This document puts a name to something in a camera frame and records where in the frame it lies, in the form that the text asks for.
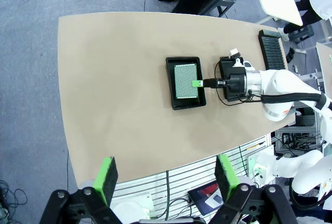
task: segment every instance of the black tray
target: black tray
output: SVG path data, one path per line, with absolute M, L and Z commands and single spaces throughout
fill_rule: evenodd
M 201 63 L 198 57 L 167 57 L 166 58 L 166 68 L 168 74 L 168 82 L 170 84 L 171 98 L 172 98 L 172 108 L 173 110 L 181 110 L 194 108 L 206 105 L 204 88 L 198 88 L 198 98 L 190 99 L 177 99 L 175 96 L 175 76 L 174 76 L 174 66 L 182 64 L 196 64 L 197 68 L 197 79 L 202 80 L 202 70 Z

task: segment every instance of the concrete floor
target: concrete floor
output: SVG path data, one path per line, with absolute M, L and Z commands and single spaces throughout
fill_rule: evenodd
M 144 0 L 0 0 L 0 179 L 29 200 L 13 219 L 38 223 L 52 191 L 67 187 L 67 145 L 63 130 L 57 71 L 58 17 L 103 11 L 143 11 Z M 146 11 L 169 12 L 174 3 L 146 0 Z M 265 16 L 258 0 L 237 0 L 227 16 L 256 22 Z M 270 26 L 283 21 L 270 20 Z M 310 47 L 323 38 L 319 23 Z M 220 30 L 220 35 L 227 36 Z M 293 43 L 285 44 L 288 52 Z M 319 67 L 315 49 L 294 63 L 303 73 Z M 69 190 L 77 189 L 69 162 Z M 24 196 L 18 193 L 22 202 Z

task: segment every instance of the slatted metal surface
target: slatted metal surface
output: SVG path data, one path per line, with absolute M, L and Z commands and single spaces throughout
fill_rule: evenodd
M 270 135 L 266 135 L 247 144 L 241 145 L 241 154 L 246 169 L 247 156 L 260 151 L 270 143 Z M 245 175 L 246 173 L 240 156 L 239 147 L 225 151 L 224 153 L 229 156 L 229 159 L 237 175 Z M 215 161 L 215 156 L 212 156 L 201 161 L 170 170 L 170 202 L 177 198 L 188 199 L 187 192 L 189 190 L 214 181 Z M 155 207 L 155 212 L 150 213 L 150 215 L 161 215 L 165 211 L 167 203 L 167 185 L 165 172 L 117 184 L 113 195 L 113 200 L 131 198 L 138 195 L 145 195 L 147 193 L 151 194 Z M 180 212 L 181 214 L 179 216 L 188 216 L 190 214 L 187 202 L 174 202 L 174 204 L 170 206 L 169 219 L 178 217 L 177 215 Z M 216 211 L 203 216 L 205 221 L 209 221 L 214 216 L 215 212 Z M 200 212 L 195 206 L 192 206 L 192 216 L 200 216 Z
M 278 32 L 261 30 L 258 35 L 266 70 L 285 69 L 284 57 L 279 43 Z

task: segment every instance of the table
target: table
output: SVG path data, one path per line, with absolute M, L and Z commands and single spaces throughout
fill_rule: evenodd
M 332 49 L 320 43 L 316 43 L 316 49 L 322 68 L 325 94 L 332 98 Z
M 256 23 L 262 24 L 272 17 L 276 17 L 300 26 L 303 25 L 294 0 L 259 0 L 259 2 L 268 16 Z
M 198 56 L 203 77 L 212 78 L 219 57 L 238 48 L 264 70 L 261 29 L 275 31 L 158 12 L 61 17 L 59 88 L 77 184 L 94 179 L 104 157 L 115 156 L 120 183 L 204 159 L 293 122 L 294 115 L 269 121 L 260 103 L 225 106 L 212 89 L 205 90 L 204 107 L 171 108 L 166 57 Z

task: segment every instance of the beige tabletop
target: beige tabletop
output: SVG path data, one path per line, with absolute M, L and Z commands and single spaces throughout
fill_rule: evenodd
M 171 107 L 166 57 L 197 56 L 203 77 L 212 78 L 219 57 L 237 48 L 264 70 L 261 29 L 275 30 L 157 12 L 61 17 L 61 107 L 77 184 L 94 179 L 104 157 L 115 156 L 122 182 L 212 156 L 293 122 L 294 116 L 269 121 L 260 103 L 225 106 L 212 89 L 205 89 L 204 107 Z
M 318 57 L 321 63 L 325 94 L 332 97 L 332 49 L 326 45 L 316 43 Z

